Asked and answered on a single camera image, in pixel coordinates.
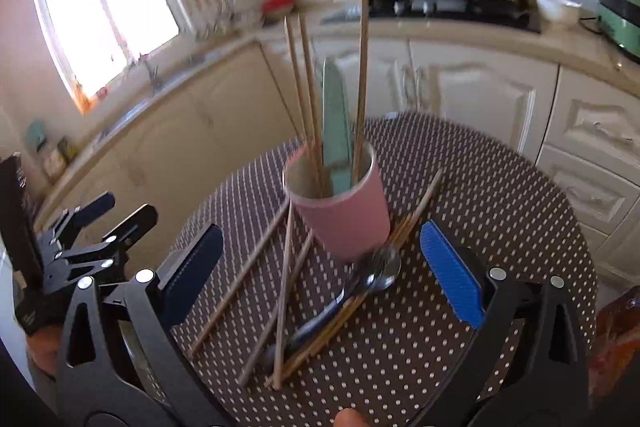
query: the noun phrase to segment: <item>metal spoon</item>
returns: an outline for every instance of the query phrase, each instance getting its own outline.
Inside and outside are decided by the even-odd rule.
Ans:
[[[401,268],[398,251],[393,247],[382,247],[374,250],[365,260],[355,267],[344,283],[344,288],[329,305],[316,317],[302,325],[286,341],[285,358],[301,349],[314,338],[338,314],[342,306],[351,297],[384,291],[391,286]],[[262,366],[273,367],[275,346],[267,349],[262,357]]]

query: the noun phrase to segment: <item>human hand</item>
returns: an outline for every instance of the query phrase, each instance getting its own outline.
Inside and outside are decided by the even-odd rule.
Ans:
[[[342,409],[335,417],[334,427],[369,427],[355,409]]]

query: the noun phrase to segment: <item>round table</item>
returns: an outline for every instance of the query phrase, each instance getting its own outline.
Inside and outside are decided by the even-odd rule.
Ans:
[[[528,160],[480,132],[435,117],[407,113],[368,120],[367,140],[378,152],[394,222],[417,205],[439,167],[444,183],[423,222],[434,219],[485,266],[501,266],[518,279],[564,279],[580,329],[594,336],[597,281],[578,222],[562,192]],[[298,147],[292,140],[233,174],[190,217],[174,248],[184,248],[208,221],[224,233],[225,253],[187,320],[172,331],[186,352],[243,261],[284,201],[282,168]],[[266,248],[193,367],[239,425],[321,427],[353,407],[370,424],[402,426],[424,404],[471,339],[457,320],[420,252],[415,227],[401,251],[402,271],[388,291],[371,295],[331,343],[302,365],[280,392],[263,386],[257,370],[247,388],[236,384],[268,320],[280,288],[285,227]],[[294,227],[297,254],[306,237]],[[287,333],[338,295],[347,267],[319,245],[308,256],[289,299]],[[514,322],[503,356],[484,395],[498,391],[508,370],[520,324]]]

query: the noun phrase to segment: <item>green appliance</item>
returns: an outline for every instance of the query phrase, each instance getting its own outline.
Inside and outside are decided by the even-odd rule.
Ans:
[[[623,55],[640,64],[640,0],[599,0],[600,28]]]

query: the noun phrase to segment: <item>cup rim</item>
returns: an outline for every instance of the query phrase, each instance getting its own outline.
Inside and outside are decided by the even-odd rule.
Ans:
[[[356,183],[353,187],[351,187],[346,192],[343,192],[342,194],[338,194],[337,196],[331,196],[329,198],[314,199],[314,198],[307,198],[305,196],[300,196],[299,194],[296,194],[295,192],[293,192],[289,188],[289,186],[287,185],[287,182],[286,182],[286,179],[285,179],[285,173],[289,169],[290,159],[293,158],[293,156],[295,156],[296,153],[298,153],[298,151],[300,151],[301,149],[306,149],[308,151],[308,144],[305,143],[302,147],[299,147],[298,149],[296,149],[296,151],[289,157],[289,160],[287,161],[287,164],[285,165],[285,168],[282,171],[282,187],[284,188],[285,193],[289,196],[289,198],[294,203],[299,201],[300,203],[313,205],[313,206],[316,206],[316,207],[318,207],[318,206],[331,206],[331,205],[334,205],[336,203],[342,203],[343,201],[346,201],[346,200],[349,200],[350,198],[353,198],[353,196],[356,194],[356,192],[358,190],[360,190],[360,188],[362,188],[362,186],[372,176],[374,165],[378,164],[378,156],[376,155],[376,150],[373,149],[373,146],[369,142],[364,142],[362,145],[364,147],[366,147],[367,152],[369,152],[369,156],[371,158],[371,163],[369,165],[369,169],[367,170],[366,174],[362,177],[362,179],[358,183]]]

